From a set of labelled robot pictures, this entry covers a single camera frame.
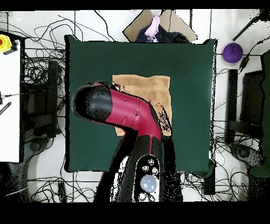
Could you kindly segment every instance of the white floor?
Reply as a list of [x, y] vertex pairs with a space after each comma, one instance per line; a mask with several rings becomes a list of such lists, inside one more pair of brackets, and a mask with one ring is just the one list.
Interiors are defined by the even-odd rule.
[[[124, 10], [124, 11], [100, 11], [100, 15], [106, 20], [108, 25], [109, 34], [119, 42], [127, 42], [128, 40], [123, 35], [122, 31], [124, 28], [129, 25], [133, 19], [141, 12], [141, 10]], [[154, 15], [159, 15], [161, 10], [152, 10]], [[217, 53], [222, 54], [223, 48], [225, 45], [232, 42], [233, 37], [249, 22], [251, 18], [258, 14], [258, 10], [192, 10], [192, 29], [198, 35], [198, 39], [194, 41], [194, 43], [203, 43], [206, 39], [217, 39]], [[190, 15], [189, 10], [176, 10], [176, 13], [181, 17], [184, 22], [189, 25]], [[14, 31], [21, 32], [18, 28], [23, 30], [25, 33], [31, 36], [41, 36], [45, 31], [46, 27], [41, 27], [36, 29], [36, 34], [34, 29], [38, 26], [48, 26], [50, 23], [53, 23], [58, 20], [62, 20], [58, 15], [68, 18], [69, 20], [77, 23], [81, 23], [91, 29], [94, 29], [105, 36], [107, 35], [105, 23], [95, 14], [94, 11], [36, 11], [36, 12], [10, 12], [9, 14], [9, 26], [8, 29], [10, 32], [15, 33]], [[97, 41], [97, 40], [107, 40], [103, 36], [85, 28], [79, 26], [83, 32], [80, 31], [79, 28], [76, 27], [74, 29], [74, 24], [70, 21], [60, 21], [55, 24], [52, 24], [51, 27], [54, 28], [60, 24], [68, 24], [62, 26], [58, 29], [55, 29], [54, 36], [57, 39], [59, 44], [64, 44], [64, 35], [65, 34], [75, 34], [78, 39], [83, 41]], [[245, 31], [236, 41], [236, 43], [240, 44], [244, 50], [244, 54], [247, 54], [252, 46], [257, 43], [259, 40], [262, 40], [270, 35], [270, 22], [257, 22], [252, 27], [250, 27], [247, 31]], [[0, 13], [0, 29], [7, 30], [6, 17], [3, 13]], [[44, 39], [50, 40], [49, 34], [45, 34]], [[53, 44], [50, 42], [44, 42], [45, 46], [48, 48], [53, 48]], [[31, 40], [26, 40], [26, 48], [40, 48], [40, 45], [37, 43], [33, 43]], [[259, 55], [263, 54], [267, 50], [270, 49], [270, 42], [266, 41], [263, 44], [255, 47], [251, 52], [250, 61], [243, 72], [238, 77], [238, 93], [242, 93], [242, 78], [243, 75], [247, 72], [261, 70], [261, 59]], [[27, 54], [30, 56], [35, 55], [34, 50], [27, 50]], [[224, 69], [238, 69], [240, 65], [229, 64], [223, 60], [222, 55], [217, 55], [217, 73]], [[227, 91], [227, 73], [219, 74], [216, 79], [216, 97], [215, 97], [215, 107], [223, 104], [226, 101], [226, 91]], [[238, 97], [237, 101], [237, 119], [239, 120], [240, 114], [240, 104], [241, 97]], [[225, 120], [225, 108], [226, 104], [220, 106], [215, 111], [215, 120]], [[65, 118], [59, 118], [59, 126], [65, 134]], [[215, 133], [222, 133], [224, 128], [224, 122], [216, 122], [215, 125], [221, 127], [215, 127]], [[42, 184], [47, 181], [47, 177], [58, 177], [60, 176], [60, 169], [63, 163], [65, 153], [65, 139], [63, 135], [58, 135], [54, 140], [53, 146], [47, 151], [43, 152], [39, 156], [36, 156], [32, 159], [29, 170], [28, 170], [28, 179], [37, 179], [43, 178], [43, 181], [29, 182], [29, 193], [33, 194], [37, 191]], [[226, 151], [221, 154], [216, 154], [216, 160], [222, 165], [224, 164], [225, 169], [231, 175], [236, 171], [246, 172], [246, 169], [243, 163], [234, 159], [229, 153]], [[101, 177], [101, 172], [79, 172], [77, 176], [77, 183], [74, 182], [74, 176], [76, 174], [66, 173], [62, 170], [63, 178], [66, 181], [70, 181], [71, 186], [66, 186], [67, 193], [72, 193], [72, 185], [80, 188], [92, 188], [95, 191], [95, 188], [98, 186], [98, 182]], [[226, 178], [226, 173], [222, 167], [216, 168], [216, 179], [221, 180]], [[233, 181], [236, 184], [241, 185], [241, 183], [248, 184], [247, 178], [243, 174], [236, 174], [233, 177]], [[224, 180], [223, 183], [218, 182], [216, 186], [216, 191], [227, 190], [228, 181]], [[92, 197], [93, 192], [87, 191], [85, 193], [87, 197]], [[191, 188], [184, 187], [183, 189], [184, 201], [200, 201], [201, 197], [196, 190]], [[219, 196], [224, 200], [229, 200], [230, 197], [225, 194], [219, 194]], [[86, 199], [83, 196], [80, 196], [77, 192], [74, 193], [74, 197], [76, 198], [74, 202], [86, 202]], [[241, 195], [241, 199], [245, 200], [246, 195]], [[43, 194], [38, 194], [36, 199], [44, 199], [45, 196]]]

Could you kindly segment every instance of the black cloth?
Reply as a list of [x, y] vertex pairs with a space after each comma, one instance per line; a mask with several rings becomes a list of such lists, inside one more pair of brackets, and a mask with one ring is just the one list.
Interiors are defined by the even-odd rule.
[[166, 32], [163, 29], [159, 29], [155, 36], [159, 43], [190, 43], [188, 39], [178, 32]]
[[[148, 40], [147, 36], [144, 34], [150, 25], [142, 28], [136, 39], [136, 42], [151, 42]], [[159, 43], [190, 43], [188, 39], [181, 33], [178, 32], [167, 32], [161, 26], [158, 26], [158, 33], [155, 35]]]

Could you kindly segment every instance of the black tripod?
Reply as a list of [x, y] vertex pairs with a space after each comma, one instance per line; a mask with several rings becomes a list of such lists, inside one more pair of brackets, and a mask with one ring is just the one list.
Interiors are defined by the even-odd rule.
[[270, 21], [269, 9], [259, 10], [259, 15], [250, 20], [250, 22], [233, 38], [233, 41], [236, 41], [242, 33], [244, 33], [253, 23], [258, 22], [259, 20], [264, 22]]

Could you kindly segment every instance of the metal rod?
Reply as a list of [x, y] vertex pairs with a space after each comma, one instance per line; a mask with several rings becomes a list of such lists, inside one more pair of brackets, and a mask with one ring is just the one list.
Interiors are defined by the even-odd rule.
[[258, 20], [259, 20], [258, 16], [250, 20], [250, 22], [233, 38], [233, 41], [236, 41], [241, 36], [241, 34], [246, 31], [246, 29], [248, 29], [253, 23], [257, 22]]

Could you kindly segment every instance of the table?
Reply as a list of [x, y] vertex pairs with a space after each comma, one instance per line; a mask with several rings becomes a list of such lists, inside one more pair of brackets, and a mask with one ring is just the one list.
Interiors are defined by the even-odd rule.
[[[205, 44], [80, 42], [65, 36], [67, 102], [86, 82], [113, 74], [170, 76], [177, 171], [209, 170], [211, 86], [215, 40]], [[85, 122], [66, 107], [66, 168], [107, 171], [121, 137], [113, 127]]]
[[[20, 39], [16, 35], [9, 37]], [[2, 95], [20, 93], [21, 49], [3, 55], [0, 53], [0, 91]], [[0, 162], [19, 162], [20, 154], [20, 96], [11, 96], [3, 100], [2, 109], [8, 102], [12, 104], [0, 115]]]

